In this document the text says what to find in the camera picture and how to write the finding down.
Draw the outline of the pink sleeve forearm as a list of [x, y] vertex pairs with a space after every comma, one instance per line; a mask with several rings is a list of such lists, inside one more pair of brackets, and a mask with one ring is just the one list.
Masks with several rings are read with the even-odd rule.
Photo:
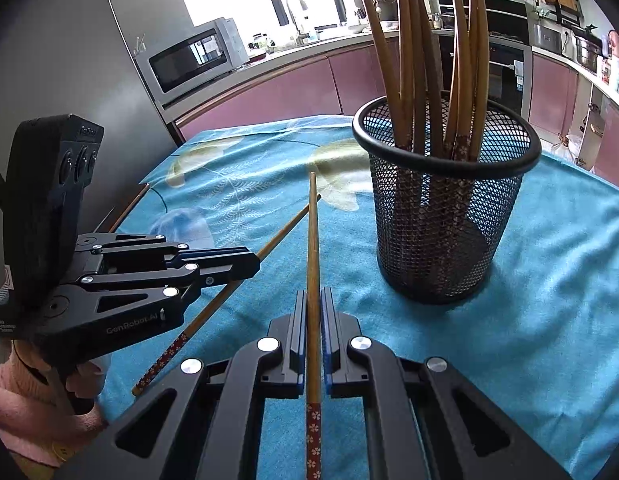
[[6, 448], [34, 463], [58, 468], [106, 427], [98, 408], [67, 415], [53, 392], [12, 354], [0, 364], [0, 439]]

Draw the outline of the left hand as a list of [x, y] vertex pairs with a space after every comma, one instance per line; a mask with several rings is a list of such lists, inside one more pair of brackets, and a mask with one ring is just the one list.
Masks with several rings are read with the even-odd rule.
[[12, 354], [32, 378], [47, 388], [52, 403], [67, 415], [87, 415], [92, 411], [111, 365], [111, 356], [106, 354], [59, 370], [26, 340], [12, 341]]

